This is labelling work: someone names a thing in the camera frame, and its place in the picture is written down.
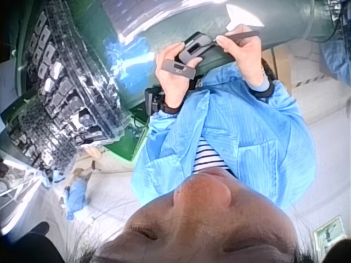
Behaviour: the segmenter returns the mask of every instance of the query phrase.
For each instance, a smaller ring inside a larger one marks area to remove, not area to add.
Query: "framed picture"
[[[328,251],[340,240],[347,238],[341,217],[338,216],[313,232],[318,261],[322,262]]]

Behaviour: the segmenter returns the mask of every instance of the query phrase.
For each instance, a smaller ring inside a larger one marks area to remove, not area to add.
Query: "black cable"
[[[322,40],[322,41],[321,41],[321,40],[312,40],[312,39],[309,39],[309,40],[312,41],[312,42],[315,42],[315,43],[326,43],[326,42],[330,41],[330,40],[334,37],[336,31],[338,30],[338,26],[339,26],[339,24],[340,24],[340,21],[341,21],[342,15],[343,15],[344,8],[347,6],[347,3],[348,3],[349,1],[345,1],[345,2],[341,3],[341,9],[340,9],[339,18],[338,18],[338,20],[336,21],[334,30],[333,30],[332,34],[330,35],[330,37],[328,37],[327,39]]]

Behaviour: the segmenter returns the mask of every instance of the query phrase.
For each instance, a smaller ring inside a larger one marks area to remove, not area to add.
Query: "hand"
[[[249,32],[251,29],[245,25],[239,25],[234,30],[226,33],[226,36]],[[235,59],[245,81],[258,87],[263,84],[262,74],[262,45],[259,37],[249,37],[235,43],[224,36],[216,38],[225,52],[229,52]]]
[[[161,51],[156,58],[156,77],[165,92],[165,103],[170,108],[178,108],[182,104],[189,89],[189,79],[169,73],[161,68],[166,59],[174,60],[184,47],[184,42],[175,43]],[[195,68],[201,61],[202,58],[194,58],[189,61],[187,66]]]

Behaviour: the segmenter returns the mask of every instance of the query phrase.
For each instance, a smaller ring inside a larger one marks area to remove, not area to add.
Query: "black wrist strap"
[[[263,98],[269,98],[273,95],[275,85],[274,83],[268,78],[269,81],[269,87],[267,90],[264,92],[257,92],[253,89],[249,88],[250,93],[256,98],[256,99],[263,99]]]
[[[182,109],[182,104],[178,108],[170,108],[168,105],[165,103],[165,96],[162,96],[161,103],[160,103],[160,110],[163,111],[166,114],[174,115],[180,112]]]

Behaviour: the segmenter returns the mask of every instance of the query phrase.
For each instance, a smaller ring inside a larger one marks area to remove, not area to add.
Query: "wrist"
[[[182,103],[183,103],[183,98],[182,99],[170,98],[169,96],[165,95],[165,104],[169,108],[179,108]]]
[[[245,78],[247,84],[253,87],[260,87],[264,83],[264,74],[262,71],[255,73],[254,75]]]

